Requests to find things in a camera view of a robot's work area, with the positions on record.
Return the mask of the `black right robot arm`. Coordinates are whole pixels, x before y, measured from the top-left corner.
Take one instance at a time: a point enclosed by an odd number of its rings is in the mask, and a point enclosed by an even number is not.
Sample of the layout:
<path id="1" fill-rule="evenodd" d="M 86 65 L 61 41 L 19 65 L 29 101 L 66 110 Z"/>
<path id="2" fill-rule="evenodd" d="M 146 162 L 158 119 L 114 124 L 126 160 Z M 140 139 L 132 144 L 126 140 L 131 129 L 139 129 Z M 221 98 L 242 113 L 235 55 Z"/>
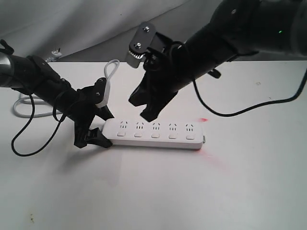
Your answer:
<path id="1" fill-rule="evenodd" d="M 127 63 L 145 74 L 129 102 L 144 106 L 154 121 L 188 84 L 217 67 L 259 52 L 307 55 L 307 3 L 304 0 L 224 0 L 210 21 L 185 42 L 174 41 L 143 22 L 129 44 Z"/>

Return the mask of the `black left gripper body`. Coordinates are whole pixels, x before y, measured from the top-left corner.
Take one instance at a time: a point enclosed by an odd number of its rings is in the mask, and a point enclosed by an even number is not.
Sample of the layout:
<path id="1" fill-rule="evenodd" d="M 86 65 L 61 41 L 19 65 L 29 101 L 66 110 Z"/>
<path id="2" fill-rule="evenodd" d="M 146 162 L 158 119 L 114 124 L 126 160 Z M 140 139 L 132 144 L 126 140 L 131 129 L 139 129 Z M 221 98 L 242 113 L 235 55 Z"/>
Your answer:
<path id="1" fill-rule="evenodd" d="M 93 119 L 97 116 L 98 107 L 95 84 L 78 89 L 79 99 L 73 106 L 74 112 L 74 145 L 84 148 L 88 144 L 85 137 L 90 130 Z"/>

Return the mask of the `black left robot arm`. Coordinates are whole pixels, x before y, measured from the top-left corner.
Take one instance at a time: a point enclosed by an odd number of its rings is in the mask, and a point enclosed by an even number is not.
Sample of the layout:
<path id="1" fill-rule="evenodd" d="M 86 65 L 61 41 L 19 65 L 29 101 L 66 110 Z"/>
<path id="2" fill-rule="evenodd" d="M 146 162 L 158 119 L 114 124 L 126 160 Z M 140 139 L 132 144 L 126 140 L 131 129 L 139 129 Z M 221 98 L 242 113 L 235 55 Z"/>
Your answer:
<path id="1" fill-rule="evenodd" d="M 112 146 L 100 129 L 90 129 L 95 116 L 103 120 L 113 118 L 107 107 L 110 80 L 99 78 L 94 85 L 73 89 L 71 84 L 38 56 L 15 56 L 14 49 L 5 40 L 0 50 L 0 85 L 26 95 L 36 95 L 53 107 L 52 115 L 62 113 L 62 122 L 74 122 L 74 145 L 84 148 L 88 144 L 103 148 Z"/>

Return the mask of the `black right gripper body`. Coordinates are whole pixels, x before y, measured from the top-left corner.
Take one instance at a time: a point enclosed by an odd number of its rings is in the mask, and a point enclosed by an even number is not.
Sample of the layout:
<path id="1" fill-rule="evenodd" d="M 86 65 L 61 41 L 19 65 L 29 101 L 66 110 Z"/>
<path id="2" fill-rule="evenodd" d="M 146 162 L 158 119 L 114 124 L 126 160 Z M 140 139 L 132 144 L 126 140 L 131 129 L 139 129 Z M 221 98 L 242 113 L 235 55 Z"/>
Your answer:
<path id="1" fill-rule="evenodd" d="M 144 54 L 145 75 L 142 79 L 150 81 L 153 97 L 177 93 L 189 84 L 186 55 L 182 42 L 156 32 Z"/>

